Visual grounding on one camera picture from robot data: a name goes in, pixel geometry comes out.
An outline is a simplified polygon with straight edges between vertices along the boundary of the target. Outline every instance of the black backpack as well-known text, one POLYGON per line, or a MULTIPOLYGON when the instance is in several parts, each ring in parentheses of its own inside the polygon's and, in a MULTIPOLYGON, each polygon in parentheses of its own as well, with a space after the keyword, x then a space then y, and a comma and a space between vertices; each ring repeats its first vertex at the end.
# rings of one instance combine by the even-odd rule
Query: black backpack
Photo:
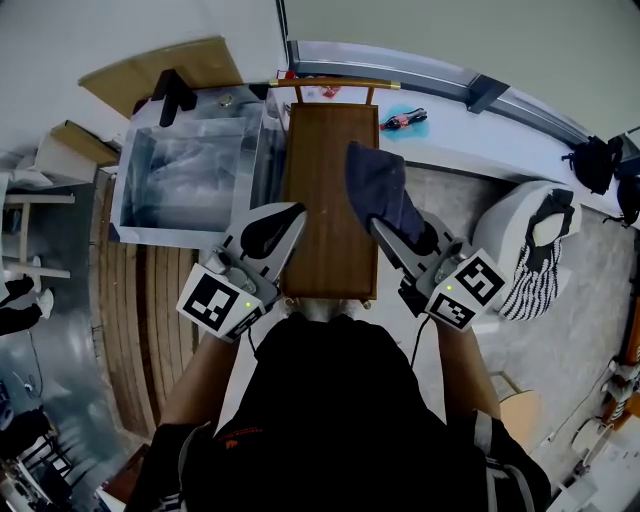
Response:
POLYGON ((569 160, 578 181, 593 194, 604 194, 609 189, 611 177, 622 160, 622 139, 614 137, 605 144, 597 137, 578 144, 573 153, 562 160, 569 160))

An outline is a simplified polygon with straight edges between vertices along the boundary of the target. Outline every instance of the red object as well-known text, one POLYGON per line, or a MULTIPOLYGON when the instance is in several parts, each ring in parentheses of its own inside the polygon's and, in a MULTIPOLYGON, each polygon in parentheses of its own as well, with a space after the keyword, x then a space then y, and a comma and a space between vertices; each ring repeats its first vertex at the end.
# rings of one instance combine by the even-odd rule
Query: red object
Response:
POLYGON ((412 112, 390 117, 386 123, 380 125, 380 130, 399 130, 410 124, 420 123, 425 119, 427 119, 427 111, 423 108, 417 108, 412 112))

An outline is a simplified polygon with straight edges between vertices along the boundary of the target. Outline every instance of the person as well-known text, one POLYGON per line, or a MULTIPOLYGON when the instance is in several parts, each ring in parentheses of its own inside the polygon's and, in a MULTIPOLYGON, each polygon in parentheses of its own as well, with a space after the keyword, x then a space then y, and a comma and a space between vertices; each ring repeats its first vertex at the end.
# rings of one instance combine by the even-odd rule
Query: person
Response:
POLYGON ((603 393, 609 393, 618 403, 626 402, 640 387, 640 363, 630 366, 619 364, 615 359, 612 359, 609 362, 609 370, 613 372, 614 376, 620 377, 624 384, 619 386, 613 379, 609 379, 600 390, 603 393))
POLYGON ((447 424, 382 327, 277 323, 217 433, 239 343, 205 334, 173 387, 127 510, 418 504, 542 511, 550 484, 509 437, 472 330, 436 322, 447 424))
POLYGON ((42 407, 17 415, 5 430, 0 430, 0 459, 18 458, 45 434, 55 436, 57 431, 42 407))
POLYGON ((53 309, 53 292, 51 290, 46 289, 28 308, 12 309, 4 306, 29 293, 34 287, 34 282, 33 279, 25 275, 22 279, 5 283, 5 286, 9 295, 0 302, 0 336, 25 331, 37 324, 40 318, 49 318, 53 309))

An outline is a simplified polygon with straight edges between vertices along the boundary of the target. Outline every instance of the white shoe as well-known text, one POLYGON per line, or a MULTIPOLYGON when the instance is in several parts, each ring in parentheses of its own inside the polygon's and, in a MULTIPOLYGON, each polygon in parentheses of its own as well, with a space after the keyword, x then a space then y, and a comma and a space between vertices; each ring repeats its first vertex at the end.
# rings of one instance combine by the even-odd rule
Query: white shoe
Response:
MULTIPOLYGON (((41 267, 42 262, 40 261, 40 256, 34 256, 31 264, 34 267, 41 267)), ((31 276, 31 279, 33 279, 33 291, 36 293, 40 293, 42 291, 42 281, 40 280, 40 276, 34 275, 31 276)))
POLYGON ((36 304, 40 308, 40 316, 47 319, 51 316, 51 310, 53 309, 53 293, 47 288, 40 297, 36 299, 36 304))

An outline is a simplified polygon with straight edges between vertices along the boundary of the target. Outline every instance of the black clamp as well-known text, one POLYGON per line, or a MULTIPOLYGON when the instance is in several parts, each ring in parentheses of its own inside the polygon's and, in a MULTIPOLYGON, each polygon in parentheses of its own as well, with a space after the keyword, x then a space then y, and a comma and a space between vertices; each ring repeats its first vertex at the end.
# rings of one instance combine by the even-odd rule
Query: black clamp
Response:
POLYGON ((151 101, 164 99, 160 126, 171 126, 178 113, 178 106, 183 110, 193 110, 198 96, 189 88, 175 69, 165 69, 158 78, 151 101))

